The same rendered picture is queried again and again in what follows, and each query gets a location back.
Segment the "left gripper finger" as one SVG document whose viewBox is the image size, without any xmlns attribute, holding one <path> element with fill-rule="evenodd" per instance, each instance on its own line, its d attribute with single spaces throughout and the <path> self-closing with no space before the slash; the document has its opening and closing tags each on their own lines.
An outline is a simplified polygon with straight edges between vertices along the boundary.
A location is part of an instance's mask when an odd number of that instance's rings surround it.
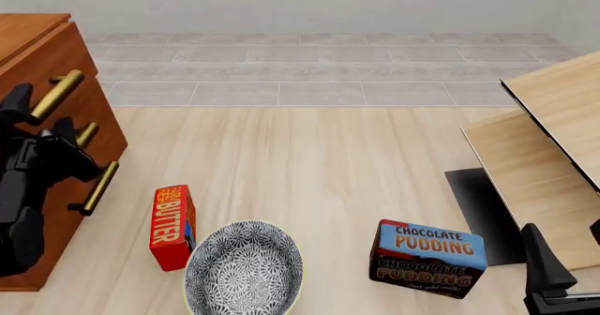
<svg viewBox="0 0 600 315">
<path fill-rule="evenodd" d="M 30 110 L 32 94 L 31 83 L 20 83 L 0 100 L 0 128 L 33 122 Z"/>
<path fill-rule="evenodd" d="M 52 131 L 70 143 L 77 142 L 79 130 L 74 127 L 71 117 L 60 117 L 55 120 Z"/>
</svg>

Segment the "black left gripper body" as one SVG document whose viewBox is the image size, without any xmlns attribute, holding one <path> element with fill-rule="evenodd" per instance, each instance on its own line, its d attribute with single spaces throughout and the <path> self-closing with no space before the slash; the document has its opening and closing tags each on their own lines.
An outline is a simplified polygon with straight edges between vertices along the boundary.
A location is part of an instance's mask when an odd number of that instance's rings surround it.
<svg viewBox="0 0 600 315">
<path fill-rule="evenodd" d="M 26 182 L 47 188 L 71 177 L 90 182 L 102 168 L 77 143 L 71 143 L 45 128 L 32 134 L 19 128 L 0 129 L 0 179 L 22 173 Z"/>
</svg>

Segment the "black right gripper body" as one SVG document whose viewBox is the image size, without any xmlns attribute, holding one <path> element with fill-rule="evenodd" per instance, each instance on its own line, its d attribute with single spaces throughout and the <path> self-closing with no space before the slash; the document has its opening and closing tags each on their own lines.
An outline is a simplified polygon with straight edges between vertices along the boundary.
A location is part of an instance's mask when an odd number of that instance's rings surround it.
<svg viewBox="0 0 600 315">
<path fill-rule="evenodd" d="M 526 291 L 524 304 L 529 315 L 600 315 L 600 292 Z"/>
</svg>

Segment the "wooden cabinet with drawers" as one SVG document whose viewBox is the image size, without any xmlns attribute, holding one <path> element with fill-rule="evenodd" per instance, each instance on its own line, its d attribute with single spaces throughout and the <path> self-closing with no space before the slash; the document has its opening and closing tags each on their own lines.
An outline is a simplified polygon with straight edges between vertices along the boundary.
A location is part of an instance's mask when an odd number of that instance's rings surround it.
<svg viewBox="0 0 600 315">
<path fill-rule="evenodd" d="M 22 53 L 23 50 L 40 41 L 41 38 L 51 33 L 60 24 L 66 23 L 74 23 L 67 14 L 1 13 L 0 67 L 15 55 Z M 33 109 L 34 106 L 36 104 L 30 103 L 30 109 Z M 40 126 L 19 123 L 15 127 L 32 134 L 38 134 L 45 128 L 51 128 L 44 126 L 46 120 Z M 15 290 L 15 288 L 19 288 L 22 285 L 23 280 L 19 278 L 19 275 L 0 277 L 0 292 L 20 292 L 19 290 Z"/>
</svg>

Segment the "pale wooden slat tray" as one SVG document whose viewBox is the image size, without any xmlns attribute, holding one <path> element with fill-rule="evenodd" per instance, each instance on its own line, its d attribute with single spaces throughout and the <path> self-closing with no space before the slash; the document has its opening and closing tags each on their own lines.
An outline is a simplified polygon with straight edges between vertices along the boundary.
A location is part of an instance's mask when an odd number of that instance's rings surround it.
<svg viewBox="0 0 600 315">
<path fill-rule="evenodd" d="M 600 267 L 600 52 L 538 69 L 502 89 L 511 108 L 467 108 L 460 131 L 478 163 L 446 178 L 492 265 L 524 262 L 532 223 L 570 270 Z"/>
</svg>

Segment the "chocolate pudding box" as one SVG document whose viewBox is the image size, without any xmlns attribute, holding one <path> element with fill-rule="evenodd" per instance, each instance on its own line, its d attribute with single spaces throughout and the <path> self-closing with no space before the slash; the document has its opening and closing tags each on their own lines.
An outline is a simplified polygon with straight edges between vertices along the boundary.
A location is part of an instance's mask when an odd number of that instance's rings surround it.
<svg viewBox="0 0 600 315">
<path fill-rule="evenodd" d="M 480 235 L 383 219 L 370 251 L 368 277 L 461 300 L 487 267 Z"/>
</svg>

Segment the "red butter box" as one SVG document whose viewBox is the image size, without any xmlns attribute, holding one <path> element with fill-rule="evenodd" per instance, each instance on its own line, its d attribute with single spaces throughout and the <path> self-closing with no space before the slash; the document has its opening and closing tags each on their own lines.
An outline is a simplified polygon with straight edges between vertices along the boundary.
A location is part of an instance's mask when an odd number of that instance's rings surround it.
<svg viewBox="0 0 600 315">
<path fill-rule="evenodd" d="M 164 272 L 183 269 L 196 248 L 196 210 L 188 185 L 156 190 L 149 249 Z"/>
</svg>

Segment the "black-and-white patterned bowl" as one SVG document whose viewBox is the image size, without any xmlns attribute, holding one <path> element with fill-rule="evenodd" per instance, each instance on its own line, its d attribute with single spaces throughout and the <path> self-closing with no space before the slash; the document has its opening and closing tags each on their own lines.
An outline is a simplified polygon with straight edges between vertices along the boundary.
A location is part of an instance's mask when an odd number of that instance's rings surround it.
<svg viewBox="0 0 600 315">
<path fill-rule="evenodd" d="M 302 291 L 304 261 L 285 230 L 235 221 L 193 250 L 183 277 L 191 315 L 289 315 Z"/>
</svg>

